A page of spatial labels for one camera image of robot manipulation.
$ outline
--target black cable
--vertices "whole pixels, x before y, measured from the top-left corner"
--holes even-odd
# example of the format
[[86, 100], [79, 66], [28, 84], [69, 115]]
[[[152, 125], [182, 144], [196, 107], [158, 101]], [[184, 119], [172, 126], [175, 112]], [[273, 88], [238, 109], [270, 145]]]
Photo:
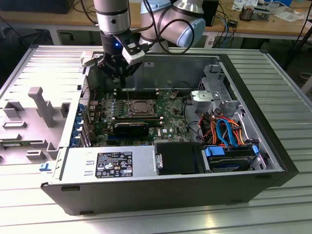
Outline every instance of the black cable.
[[200, 134], [198, 134], [193, 128], [190, 127], [190, 124], [193, 123], [193, 122], [188, 123], [187, 120], [186, 120], [186, 117], [185, 117], [185, 110], [186, 110], [187, 100], [188, 100], [190, 97], [191, 97], [191, 94], [188, 95], [188, 97], [187, 97], [187, 99], [186, 99], [186, 102], [185, 102], [185, 104], [184, 104], [184, 109], [183, 109], [183, 118], [184, 118], [184, 121], [185, 121], [187, 127], [188, 127], [192, 132], [194, 132], [194, 133], [199, 137], [199, 139], [201, 139], [202, 141], [205, 141], [205, 139], [204, 139]]
[[[156, 27], [156, 21], [155, 21], [155, 17], [154, 17], [154, 14], [153, 14], [151, 5], [149, 4], [149, 2], [148, 2], [147, 0], [143, 0], [143, 3], [144, 3], [144, 5], [145, 5], [145, 8], [147, 9], [149, 15], [150, 15], [151, 18], [152, 18], [152, 22], [153, 22], [153, 26], [154, 26], [154, 30], [155, 30], [155, 34], [156, 34], [156, 42], [159, 43], [160, 47], [161, 47], [167, 54], [169, 54], [169, 55], [183, 55], [183, 54], [185, 54], [185, 53], [191, 48], [191, 46], [193, 45], [193, 42], [194, 42], [194, 40], [195, 40], [195, 31], [194, 31], [194, 28], [192, 27], [192, 25], [191, 25], [188, 21], [186, 21], [185, 19], [174, 19], [174, 20], [168, 22], [168, 23], [163, 27], [163, 29], [159, 32], [159, 34], [158, 34], [157, 27]], [[167, 49], [161, 44], [160, 38], [161, 38], [161, 34], [170, 26], [170, 24], [172, 24], [172, 23], [174, 23], [174, 22], [177, 22], [177, 21], [184, 22], [184, 23], [186, 23], [186, 24], [190, 27], [190, 29], [191, 29], [191, 31], [192, 31], [192, 40], [191, 40], [190, 45], [189, 45], [184, 51], [179, 52], [179, 53], [172, 53], [172, 52], [170, 52], [169, 50], [167, 50]]]
[[132, 33], [139, 33], [139, 32], [143, 32], [143, 31], [146, 31], [148, 29], [150, 29], [154, 24], [152, 23], [150, 26], [148, 27], [144, 27], [144, 28], [138, 28], [138, 29], [135, 29], [133, 31], [131, 31]]
[[300, 34], [299, 34], [299, 36], [298, 36], [298, 38], [297, 38], [295, 44], [293, 45], [292, 49], [290, 50], [289, 55], [288, 55], [287, 58], [286, 58], [286, 62], [285, 62], [285, 64], [284, 64], [284, 70], [287, 70], [288, 66], [290, 65], [290, 63], [292, 62], [293, 58], [294, 58], [295, 55], [296, 55], [296, 53], [294, 53], [294, 51], [295, 51], [296, 45], [297, 45], [297, 43], [298, 43], [298, 41], [299, 41], [299, 39], [300, 39], [300, 37], [301, 37], [301, 35], [302, 35], [303, 30], [304, 30], [304, 28], [306, 27], [306, 24], [307, 24], [307, 21], [308, 21], [310, 12], [311, 12], [311, 8], [312, 8], [312, 2], [311, 2], [311, 4], [310, 4], [309, 10], [308, 10], [308, 15], [307, 15], [306, 21], [305, 21], [304, 24], [303, 24], [303, 27], [302, 27], [302, 29], [301, 29], [301, 32], [300, 32]]
[[[227, 14], [225, 14], [224, 9], [223, 9], [223, 7], [221, 6], [220, 3], [219, 3], [219, 6], [220, 6], [220, 8], [221, 8], [222, 11], [218, 11], [218, 10], [217, 10], [217, 12], [222, 13], [222, 14], [223, 14], [223, 17], [222, 17], [221, 15], [219, 15], [218, 13], [217, 13], [217, 16], [222, 17], [222, 18], [224, 19], [225, 23], [227, 23], [227, 22], [229, 21], [229, 17], [228, 17]], [[225, 33], [225, 30], [226, 30], [226, 25], [223, 25], [221, 21], [220, 21], [220, 23], [221, 23], [221, 25], [224, 27], [224, 29], [223, 29], [223, 32], [222, 32], [222, 34], [220, 35], [219, 39], [218, 39], [218, 40], [216, 41], [216, 43], [214, 44], [213, 48], [215, 48], [217, 44], [219, 44], [219, 47], [221, 46], [220, 40], [221, 40], [223, 34]]]
[[[76, 5], [77, 5], [78, 3], [80, 3], [80, 0], [78, 0], [77, 2], [74, 3], [73, 9], [74, 9], [75, 11], [84, 13], [84, 11], [80, 11], [80, 10], [78, 10], [78, 9], [76, 8]], [[94, 6], [94, 4], [88, 7], [87, 13], [95, 13], [95, 11], [90, 11], [90, 10], [89, 10], [89, 9], [90, 9], [91, 7], [93, 7], [93, 6]]]
[[28, 45], [30, 46], [30, 44], [28, 43], [28, 41], [25, 40], [25, 38], [23, 38], [16, 30], [15, 28], [13, 28], [2, 16], [0, 16], [0, 19], [5, 22], [20, 38], [23, 39], [23, 41]]
[[190, 84], [189, 82], [187, 82], [187, 81], [183, 81], [183, 80], [178, 81], [177, 83], [175, 83], [175, 84], [172, 86], [172, 89], [175, 89], [176, 85], [177, 85], [177, 84], [180, 84], [180, 83], [187, 84], [187, 85], [189, 86], [189, 88], [191, 88], [191, 89], [192, 89], [191, 84]]
[[83, 4], [83, 0], [80, 0], [80, 3], [81, 3], [83, 12], [85, 13], [86, 17], [89, 19], [89, 21], [90, 21], [92, 24], [96, 25], [98, 22], [96, 22], [96, 21], [94, 21], [93, 19], [90, 18], [89, 14], [88, 14], [88, 12], [87, 12], [87, 10], [86, 10], [84, 4]]

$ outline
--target wire bundle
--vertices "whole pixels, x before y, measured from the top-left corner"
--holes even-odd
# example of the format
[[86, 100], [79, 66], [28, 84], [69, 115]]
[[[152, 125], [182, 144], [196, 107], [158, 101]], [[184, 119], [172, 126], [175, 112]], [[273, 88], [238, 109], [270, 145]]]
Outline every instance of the wire bundle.
[[[238, 125], [234, 120], [229, 119], [225, 116], [217, 116], [217, 115], [203, 115], [199, 120], [199, 127], [204, 124], [203, 121], [209, 122], [210, 130], [208, 130], [205, 134], [203, 133], [203, 140], [207, 143], [218, 145], [222, 147], [229, 147], [230, 145], [245, 145], [245, 142], [242, 138], [242, 127]], [[223, 136], [221, 136], [220, 129], [218, 125], [222, 126], [230, 126], [230, 129], [227, 128], [224, 132]], [[226, 136], [230, 140], [230, 144], [228, 144], [225, 139]]]
[[[228, 25], [229, 16], [228, 16], [227, 14], [225, 14], [224, 9], [223, 9], [223, 7], [222, 7], [222, 5], [221, 5], [220, 3], [219, 3], [219, 6], [220, 6], [220, 8], [221, 8], [221, 11], [218, 11], [218, 10], [217, 10], [216, 18], [219, 18], [220, 23], [221, 23], [222, 26], [224, 27], [224, 30], [223, 30], [223, 32], [221, 33], [219, 39], [218, 39], [218, 40], [216, 41], [216, 43], [214, 44], [213, 48], [215, 48], [217, 45], [218, 45], [219, 48], [220, 48], [220, 47], [223, 48], [225, 45], [227, 45], [227, 44], [229, 44], [229, 43], [232, 45], [233, 40], [234, 40], [234, 36], [235, 36], [235, 32], [236, 32], [236, 28], [235, 28], [235, 27], [232, 27], [232, 28], [233, 28], [233, 33], [232, 33], [230, 36], [228, 36], [228, 33], [229, 33], [229, 31], [230, 31], [229, 25]], [[225, 34], [225, 38], [221, 41], [221, 38], [222, 38], [222, 36], [223, 36], [224, 33], [226, 33], [226, 34]]]

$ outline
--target warning label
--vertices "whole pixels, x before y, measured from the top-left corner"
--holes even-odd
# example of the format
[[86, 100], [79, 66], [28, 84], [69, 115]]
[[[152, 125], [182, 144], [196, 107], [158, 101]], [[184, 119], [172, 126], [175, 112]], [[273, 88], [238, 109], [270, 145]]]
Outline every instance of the warning label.
[[97, 154], [97, 178], [126, 177], [132, 175], [132, 152]]

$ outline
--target blue drive bracket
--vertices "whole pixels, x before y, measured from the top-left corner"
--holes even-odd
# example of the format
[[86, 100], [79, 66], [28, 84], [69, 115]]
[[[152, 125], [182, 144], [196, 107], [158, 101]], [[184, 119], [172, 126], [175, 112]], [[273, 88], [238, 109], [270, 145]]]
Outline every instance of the blue drive bracket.
[[206, 157], [210, 156], [224, 156], [224, 150], [220, 146], [210, 146], [205, 149]]

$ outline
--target electronic device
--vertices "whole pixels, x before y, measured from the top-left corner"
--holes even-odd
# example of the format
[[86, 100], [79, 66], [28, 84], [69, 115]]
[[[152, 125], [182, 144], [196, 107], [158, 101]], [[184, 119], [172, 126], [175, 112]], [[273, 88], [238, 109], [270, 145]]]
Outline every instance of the electronic device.
[[252, 15], [252, 20], [262, 20], [262, 21], [268, 21], [270, 17], [270, 11], [261, 8], [261, 7], [255, 7], [254, 12]]
[[253, 6], [246, 6], [245, 4], [242, 7], [241, 12], [239, 13], [239, 19], [242, 21], [250, 21], [254, 13]]
[[67, 14], [74, 0], [1, 0], [0, 11], [28, 11]]
[[298, 173], [226, 55], [147, 54], [124, 89], [101, 72], [69, 103], [1, 100], [0, 164], [55, 160], [41, 189], [66, 213], [248, 202]]

